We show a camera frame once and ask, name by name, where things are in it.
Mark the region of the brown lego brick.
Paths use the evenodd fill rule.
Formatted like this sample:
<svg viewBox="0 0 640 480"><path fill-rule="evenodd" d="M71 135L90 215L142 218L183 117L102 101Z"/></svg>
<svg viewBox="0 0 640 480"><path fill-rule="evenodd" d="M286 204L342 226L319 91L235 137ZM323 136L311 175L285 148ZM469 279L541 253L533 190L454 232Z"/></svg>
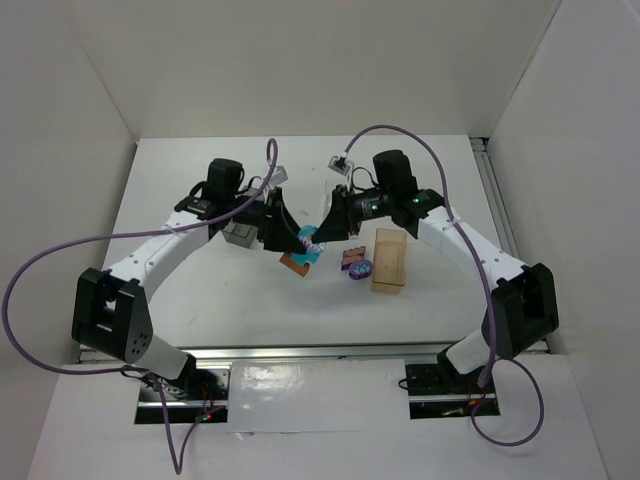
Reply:
<svg viewBox="0 0 640 480"><path fill-rule="evenodd" d="M308 262L299 264L293 259L293 255L288 253L284 253L280 257L280 263L302 278L304 278L310 270L310 264Z"/></svg>

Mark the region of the teal rectangular lego brick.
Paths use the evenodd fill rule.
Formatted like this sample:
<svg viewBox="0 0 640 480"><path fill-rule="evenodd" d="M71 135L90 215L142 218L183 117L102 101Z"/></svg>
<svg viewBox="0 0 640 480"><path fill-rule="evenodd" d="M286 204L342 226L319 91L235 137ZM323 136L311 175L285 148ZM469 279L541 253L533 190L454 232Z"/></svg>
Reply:
<svg viewBox="0 0 640 480"><path fill-rule="evenodd" d="M307 264L312 265L317 262L322 252L322 249L307 250L304 254L292 254L291 259L294 263L300 266L305 266Z"/></svg>

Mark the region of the teal round printed lego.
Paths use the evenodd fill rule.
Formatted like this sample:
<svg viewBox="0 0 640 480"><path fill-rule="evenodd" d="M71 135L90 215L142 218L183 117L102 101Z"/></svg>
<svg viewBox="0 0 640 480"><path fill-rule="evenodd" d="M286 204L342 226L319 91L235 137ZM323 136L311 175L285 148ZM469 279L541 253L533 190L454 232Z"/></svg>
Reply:
<svg viewBox="0 0 640 480"><path fill-rule="evenodd" d="M312 239L317 231L317 227L313 225L303 226L297 234L297 238L306 249L307 255L320 255L326 248L325 243L315 243Z"/></svg>

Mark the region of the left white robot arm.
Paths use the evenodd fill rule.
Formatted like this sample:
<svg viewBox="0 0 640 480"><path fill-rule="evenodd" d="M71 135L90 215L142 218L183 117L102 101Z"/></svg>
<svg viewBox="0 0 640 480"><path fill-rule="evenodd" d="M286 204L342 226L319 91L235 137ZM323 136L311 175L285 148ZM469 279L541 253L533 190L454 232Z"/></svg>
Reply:
<svg viewBox="0 0 640 480"><path fill-rule="evenodd" d="M215 394L217 377L154 333L149 302L173 271L229 222L256 228L269 251L305 253L281 189L249 195L241 189L243 179L241 163L213 160L206 180L175 206L159 234L106 270L87 269L77 283L72 338L145 370L176 398Z"/></svg>

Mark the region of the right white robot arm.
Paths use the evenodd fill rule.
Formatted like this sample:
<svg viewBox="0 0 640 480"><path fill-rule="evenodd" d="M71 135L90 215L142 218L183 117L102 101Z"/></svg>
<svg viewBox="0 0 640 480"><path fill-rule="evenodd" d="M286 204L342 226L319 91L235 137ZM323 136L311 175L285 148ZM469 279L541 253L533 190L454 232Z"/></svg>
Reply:
<svg viewBox="0 0 640 480"><path fill-rule="evenodd" d="M438 354L444 375L489 371L491 362L514 359L558 328L555 284L548 267L529 266L502 251L463 221L442 195L419 188L402 151L375 155L373 166L373 187L360 193L345 185L333 189L329 212L312 240L344 241L358 234L363 222L388 217L479 281L487 298L482 325Z"/></svg>

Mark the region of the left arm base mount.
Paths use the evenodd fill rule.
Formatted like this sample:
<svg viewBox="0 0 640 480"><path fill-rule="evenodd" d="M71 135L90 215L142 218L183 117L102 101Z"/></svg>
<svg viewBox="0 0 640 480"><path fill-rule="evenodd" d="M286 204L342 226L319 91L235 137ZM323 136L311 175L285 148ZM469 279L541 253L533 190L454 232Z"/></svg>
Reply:
<svg viewBox="0 0 640 480"><path fill-rule="evenodd" d="M188 391L181 391L160 378L167 418L171 425L223 424L228 421L228 399L231 369L229 366L199 369L200 378ZM160 425L164 422L161 394L157 385L145 376L142 380L134 423L136 425Z"/></svg>

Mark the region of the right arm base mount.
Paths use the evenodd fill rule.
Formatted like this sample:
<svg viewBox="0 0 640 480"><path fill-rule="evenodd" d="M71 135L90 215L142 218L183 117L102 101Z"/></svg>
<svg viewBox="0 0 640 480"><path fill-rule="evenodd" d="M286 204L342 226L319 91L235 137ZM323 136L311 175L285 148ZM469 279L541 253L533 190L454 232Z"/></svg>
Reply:
<svg viewBox="0 0 640 480"><path fill-rule="evenodd" d="M499 416L494 383L480 387L481 372L446 379L436 364L407 364L397 386L408 395L412 420L470 417L475 408L478 416Z"/></svg>

